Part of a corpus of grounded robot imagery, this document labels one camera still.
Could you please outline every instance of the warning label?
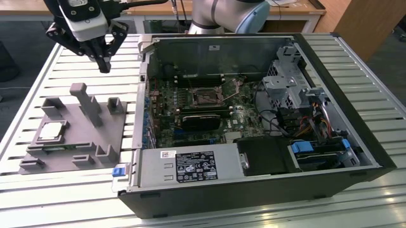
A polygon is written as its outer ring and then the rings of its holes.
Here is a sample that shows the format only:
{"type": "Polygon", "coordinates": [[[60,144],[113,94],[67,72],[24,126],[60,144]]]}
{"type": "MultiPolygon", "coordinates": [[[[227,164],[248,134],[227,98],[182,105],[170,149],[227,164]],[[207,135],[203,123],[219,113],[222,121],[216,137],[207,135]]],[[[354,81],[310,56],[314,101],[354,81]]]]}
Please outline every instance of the warning label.
{"type": "Polygon", "coordinates": [[[216,180],[216,160],[212,151],[176,154],[179,183],[216,180]]]}

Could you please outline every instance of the white cable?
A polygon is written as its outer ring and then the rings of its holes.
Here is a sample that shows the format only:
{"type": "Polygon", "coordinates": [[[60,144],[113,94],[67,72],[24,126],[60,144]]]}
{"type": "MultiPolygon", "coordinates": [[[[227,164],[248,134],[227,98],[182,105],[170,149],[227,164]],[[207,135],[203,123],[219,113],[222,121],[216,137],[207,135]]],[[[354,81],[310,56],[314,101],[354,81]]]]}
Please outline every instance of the white cable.
{"type": "Polygon", "coordinates": [[[3,89],[31,89],[31,87],[8,87],[8,88],[0,88],[0,90],[3,89]]]}

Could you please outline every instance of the metal slatted table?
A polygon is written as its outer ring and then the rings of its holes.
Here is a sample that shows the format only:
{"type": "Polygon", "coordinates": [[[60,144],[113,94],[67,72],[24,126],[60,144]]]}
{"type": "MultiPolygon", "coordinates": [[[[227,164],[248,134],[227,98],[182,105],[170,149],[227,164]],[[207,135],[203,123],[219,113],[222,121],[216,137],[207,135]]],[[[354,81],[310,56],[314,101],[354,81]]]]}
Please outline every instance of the metal slatted table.
{"type": "MultiPolygon", "coordinates": [[[[327,70],[390,154],[398,169],[354,185],[334,197],[260,207],[141,220],[112,192],[112,169],[19,175],[19,163],[44,115],[45,97],[69,96],[71,83],[84,82],[88,94],[105,102],[128,102],[120,162],[131,160],[139,82],[137,35],[129,35],[112,71],[99,73],[87,57],[56,45],[0,143],[0,227],[381,227],[406,222],[406,111],[340,38],[306,34],[327,70]]],[[[319,85],[311,70],[308,74],[319,85]]]]}

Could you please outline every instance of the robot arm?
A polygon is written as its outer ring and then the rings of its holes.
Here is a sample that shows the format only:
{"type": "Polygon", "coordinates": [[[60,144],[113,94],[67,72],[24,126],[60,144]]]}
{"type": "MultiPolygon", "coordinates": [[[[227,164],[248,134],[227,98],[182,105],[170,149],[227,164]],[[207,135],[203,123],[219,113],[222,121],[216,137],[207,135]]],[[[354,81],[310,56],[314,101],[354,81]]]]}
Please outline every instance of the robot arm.
{"type": "Polygon", "coordinates": [[[256,33],[268,11],[264,0],[194,0],[190,34],[256,33]]]}
{"type": "MultiPolygon", "coordinates": [[[[109,59],[127,37],[128,25],[113,21],[131,7],[162,4],[168,0],[121,3],[120,0],[44,0],[53,14],[47,36],[76,55],[87,55],[101,73],[111,69],[109,59]],[[105,43],[111,33],[113,40],[105,43]]],[[[264,0],[194,0],[190,34],[259,31],[268,15],[264,0]]]]}
{"type": "Polygon", "coordinates": [[[131,7],[162,4],[168,0],[120,3],[115,0],[44,0],[53,14],[47,36],[76,55],[87,55],[99,65],[101,73],[111,69],[109,59],[127,37],[128,25],[113,21],[131,7]],[[113,40],[105,43],[105,34],[113,40]]]}

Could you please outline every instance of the floor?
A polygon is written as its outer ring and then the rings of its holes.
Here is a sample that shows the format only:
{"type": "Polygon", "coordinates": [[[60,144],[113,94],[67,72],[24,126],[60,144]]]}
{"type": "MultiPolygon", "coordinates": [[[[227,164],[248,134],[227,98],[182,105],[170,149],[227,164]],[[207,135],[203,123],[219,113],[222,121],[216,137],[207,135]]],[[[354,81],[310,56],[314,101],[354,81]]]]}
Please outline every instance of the floor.
{"type": "MultiPolygon", "coordinates": [[[[0,140],[5,134],[15,114],[27,96],[28,89],[3,89],[8,87],[31,87],[53,47],[40,22],[0,23],[0,41],[4,43],[21,73],[8,82],[0,82],[0,140]]],[[[390,35],[367,62],[389,89],[406,104],[406,43],[390,35]]]]}

